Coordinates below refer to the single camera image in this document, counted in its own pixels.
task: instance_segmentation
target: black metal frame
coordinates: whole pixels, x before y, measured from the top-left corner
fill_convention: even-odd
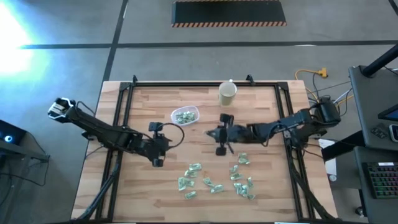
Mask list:
[[[264,86],[264,87],[273,87],[274,88],[277,107],[278,107],[278,111],[279,111],[279,116],[281,118],[283,118],[285,116],[285,114],[284,114],[284,109],[283,109],[283,105],[282,105],[282,98],[280,95],[280,91],[281,90],[284,91],[288,113],[289,114],[294,113],[287,82],[254,82],[251,75],[248,75],[246,80],[248,82],[236,82],[235,84],[237,86],[257,86],[257,87]],[[221,84],[221,82],[142,82],[142,83],[140,83],[140,82],[137,82],[137,78],[134,76],[133,82],[122,82],[120,84],[119,95],[118,95],[118,100],[116,103],[116,109],[115,109],[115,114],[114,114],[114,119],[113,119],[113,125],[114,126],[118,125],[123,94],[126,90],[128,90],[128,96],[127,96],[127,102],[126,102],[126,110],[124,113],[123,126],[127,126],[134,87],[219,86],[220,84]],[[291,156],[289,156],[290,148],[287,147],[286,144],[285,144],[285,150],[286,150],[288,166],[289,166],[289,170],[290,170],[290,166],[291,166],[291,164],[293,164],[292,163],[293,158]],[[110,151],[110,150],[107,153],[101,186],[103,186],[108,179],[109,173],[111,171],[111,161],[112,161],[112,157],[113,157],[114,153],[115,152]],[[118,161],[118,164],[119,164],[119,170],[121,169],[122,156],[123,156],[123,152],[117,152],[116,160]],[[304,164],[303,157],[301,154],[298,154],[297,158],[298,158],[298,165],[300,168],[300,170],[299,170],[300,175],[303,178],[303,180],[305,181],[305,183],[308,184],[307,173],[305,171],[305,164]],[[297,182],[293,178],[291,172],[290,172],[290,179],[291,179],[291,184],[292,184],[295,208],[296,208],[296,212],[297,212],[297,220],[300,221],[304,218],[302,207],[301,207],[300,194],[299,194]],[[102,217],[102,212],[103,212],[103,199],[102,199],[102,201],[100,201],[100,203],[96,209],[95,219],[90,220],[89,221],[90,223],[111,223],[113,221],[114,206],[115,206],[116,194],[117,194],[117,190],[118,190],[118,182],[119,182],[119,172],[113,181],[107,217],[106,218]],[[307,209],[308,209],[308,216],[309,216],[309,219],[312,220],[315,218],[313,206],[311,205],[311,203],[307,197],[305,197],[305,199],[306,199],[306,204],[307,204]]]

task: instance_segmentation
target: keyboard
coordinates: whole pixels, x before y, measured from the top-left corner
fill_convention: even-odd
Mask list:
[[[398,162],[365,162],[363,170],[373,198],[398,198]]]

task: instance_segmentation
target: plastic bowl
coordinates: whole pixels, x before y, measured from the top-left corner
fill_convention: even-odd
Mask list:
[[[184,123],[184,124],[178,124],[177,123],[176,114],[184,113],[184,112],[194,112],[195,113],[195,120],[187,122],[187,123]],[[172,118],[172,122],[174,124],[177,124],[179,126],[186,126],[188,124],[192,124],[192,123],[197,122],[199,120],[199,118],[200,118],[200,113],[199,113],[199,110],[198,110],[198,108],[196,106],[184,106],[184,107],[181,107],[179,109],[174,110],[172,112],[172,114],[171,114],[171,118]]]

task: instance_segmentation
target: wooden tabletop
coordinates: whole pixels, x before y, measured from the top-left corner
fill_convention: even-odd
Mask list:
[[[308,108],[307,94],[303,81],[287,81],[294,111]],[[104,82],[98,103],[96,117],[112,124],[120,82]],[[284,111],[287,114],[285,100]],[[279,119],[273,87],[238,87],[238,93],[231,106],[219,106],[218,87],[135,87],[129,116],[129,126],[149,133],[151,121],[170,122],[173,110],[195,105],[200,120],[183,127],[184,142],[167,153],[164,166],[152,167],[145,158],[124,153],[119,187],[114,211],[115,222],[289,222],[297,221],[286,154],[281,134],[276,134],[268,147],[257,144],[232,144],[235,154],[216,156],[217,144],[203,132],[216,128],[220,113],[233,114],[235,124],[268,123]],[[181,132],[173,126],[162,131],[174,143],[181,138]],[[91,142],[88,152],[99,146]],[[319,148],[309,151],[321,155]],[[246,183],[252,177],[254,200],[236,195],[233,182],[229,179],[229,168],[238,164],[238,153],[246,152],[251,163],[240,165],[239,173]],[[103,175],[106,149],[90,155],[84,163],[76,195],[72,218],[78,217],[98,193]],[[336,217],[336,208],[331,194],[323,160],[311,154],[304,157],[310,188],[320,203]],[[178,191],[177,179],[183,177],[189,164],[200,162],[202,171],[195,179],[193,188]],[[214,184],[224,185],[225,191],[211,194],[203,183],[210,177]],[[184,195],[197,191],[194,199],[186,200]],[[300,194],[302,204],[304,197]],[[108,201],[104,204],[108,211]]]

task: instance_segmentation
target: yellow cable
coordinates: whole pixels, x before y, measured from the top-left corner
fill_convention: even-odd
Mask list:
[[[307,70],[307,69],[300,69],[300,70],[297,70],[296,73],[294,73],[294,78],[295,78],[296,80],[299,80],[299,78],[297,77],[297,74],[299,74],[299,72],[316,73],[316,74],[319,75],[319,71],[313,71],[313,70]],[[305,89],[306,89],[309,93],[311,93],[311,94],[313,95],[313,97],[315,98],[315,101],[318,102],[318,97],[317,97],[310,89],[308,89],[307,87],[305,87]]]
[[[347,97],[347,99],[344,98],[343,100],[341,100],[340,102],[337,103],[336,107],[339,107],[340,104],[344,103],[344,101],[346,101],[346,100],[351,99],[352,97],[354,97],[354,95],[351,95],[351,96]]]

